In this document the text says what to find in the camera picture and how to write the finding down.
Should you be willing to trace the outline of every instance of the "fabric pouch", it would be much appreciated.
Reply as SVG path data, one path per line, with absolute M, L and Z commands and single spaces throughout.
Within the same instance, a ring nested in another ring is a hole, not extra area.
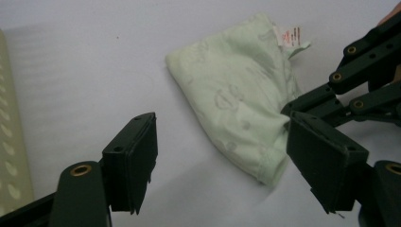
M 280 114 L 300 94 L 273 23 L 249 20 L 166 56 L 170 74 L 212 143 L 259 182 L 276 185 L 288 162 L 288 117 Z

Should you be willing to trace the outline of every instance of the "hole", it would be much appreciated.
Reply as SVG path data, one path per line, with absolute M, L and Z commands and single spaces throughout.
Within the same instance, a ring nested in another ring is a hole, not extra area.
M 3 116 L 3 118 L 7 121 L 9 121 L 9 114 L 0 109 L 0 115 Z
M 9 183 L 7 185 L 7 188 L 9 190 L 9 194 L 15 199 L 15 200 L 19 200 L 21 199 L 21 191 L 20 189 L 18 189 L 14 184 Z
M 356 108 L 363 108 L 363 102 L 362 101 L 360 101 L 360 100 L 358 100 L 358 101 L 355 101 L 354 102 L 354 107 L 356 107 Z
M 339 73 L 336 73 L 333 75 L 333 80 L 341 80 L 342 79 L 342 75 Z
M 123 149 L 124 149 L 123 147 L 115 147 L 113 150 L 116 151 L 116 152 L 119 152 L 119 151 L 121 151 Z
M 9 129 L 9 128 L 7 128 L 5 125 L 3 125 L 3 124 L 1 124 L 1 130 L 3 131 L 3 133 L 6 135 L 6 136 L 8 136 L 9 138 L 11 138 L 12 137 L 12 131 Z
M 350 46 L 347 49 L 348 54 L 355 54 L 357 52 L 357 48 L 354 46 Z
M 11 175 L 13 177 L 18 175 L 18 169 L 17 169 L 17 167 L 15 165 L 13 165 L 9 161 L 6 161 L 5 165 L 6 165 L 7 171 L 9 172 L 9 175 Z
M 0 103 L 3 104 L 4 106 L 9 105 L 9 103 L 2 96 L 0 96 Z
M 92 170 L 92 167 L 89 165 L 81 165 L 73 168 L 70 172 L 71 175 L 74 177 L 80 177 L 83 176 L 87 173 L 89 173 Z
M 15 150 L 11 145 L 9 145 L 6 142 L 3 142 L 2 144 L 3 144 L 4 150 L 6 151 L 7 154 L 9 154 L 9 155 L 14 155 L 15 154 Z
M 397 175 L 401 175 L 401 165 L 399 164 L 387 164 L 386 165 L 387 170 L 389 170 L 390 172 L 397 174 Z

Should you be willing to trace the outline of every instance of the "fabric tag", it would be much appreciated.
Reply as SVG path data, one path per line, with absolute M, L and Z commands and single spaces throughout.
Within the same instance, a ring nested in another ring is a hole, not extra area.
M 277 43 L 283 47 L 298 47 L 301 45 L 301 28 L 299 26 L 274 26 Z

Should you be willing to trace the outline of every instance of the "perforated panel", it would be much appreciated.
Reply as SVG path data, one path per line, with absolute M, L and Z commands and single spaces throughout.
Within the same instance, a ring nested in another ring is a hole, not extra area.
M 33 200 L 6 39 L 0 30 L 0 216 Z

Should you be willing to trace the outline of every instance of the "white table surface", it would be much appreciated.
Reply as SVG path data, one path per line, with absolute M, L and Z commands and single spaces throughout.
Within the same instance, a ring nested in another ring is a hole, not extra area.
M 98 161 L 131 118 L 156 112 L 159 156 L 141 213 L 113 213 L 113 226 L 358 226 L 357 202 L 344 218 L 326 215 L 293 163 L 273 191 L 232 165 L 202 131 L 165 56 L 266 12 L 312 42 L 292 61 L 307 92 L 397 2 L 0 1 L 35 198 L 54 192 L 68 166 Z M 395 125 L 341 130 L 371 151 L 369 164 L 401 162 Z

